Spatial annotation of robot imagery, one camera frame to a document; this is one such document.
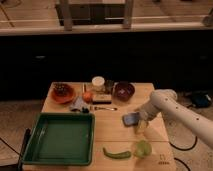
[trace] utensil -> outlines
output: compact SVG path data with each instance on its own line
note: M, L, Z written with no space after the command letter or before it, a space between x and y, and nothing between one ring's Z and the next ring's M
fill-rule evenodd
M99 106L90 106L91 110L111 110L111 111L116 111L118 110L116 107L114 108L109 108L109 107L99 107Z

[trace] tomato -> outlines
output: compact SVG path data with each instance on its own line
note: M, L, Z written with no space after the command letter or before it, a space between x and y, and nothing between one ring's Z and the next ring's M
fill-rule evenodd
M87 103L92 102L92 97L93 97L93 94L91 91L86 91L82 94L83 100Z

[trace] green pepper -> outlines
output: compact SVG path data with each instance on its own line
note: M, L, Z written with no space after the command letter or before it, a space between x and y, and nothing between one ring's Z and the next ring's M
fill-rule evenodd
M124 152L121 152L121 153L113 154L113 153L107 152L107 150L105 148L103 148L103 152L104 152L105 156L113 158L113 159L126 159L126 158L131 157L130 151L124 151Z

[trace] wall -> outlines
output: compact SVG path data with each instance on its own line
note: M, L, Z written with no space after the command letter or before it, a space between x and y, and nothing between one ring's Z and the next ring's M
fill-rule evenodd
M212 89L213 31L1 37L0 99L44 98L52 81Z

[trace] green vegetable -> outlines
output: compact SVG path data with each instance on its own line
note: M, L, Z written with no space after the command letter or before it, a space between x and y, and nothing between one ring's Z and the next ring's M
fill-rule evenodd
M121 153L109 153L105 148L103 148L104 155L113 159L126 159L131 157L131 152L130 151L125 151Z
M152 153L152 146L150 145L149 142L145 140L137 142L134 156L143 158L145 156L150 155L151 153Z

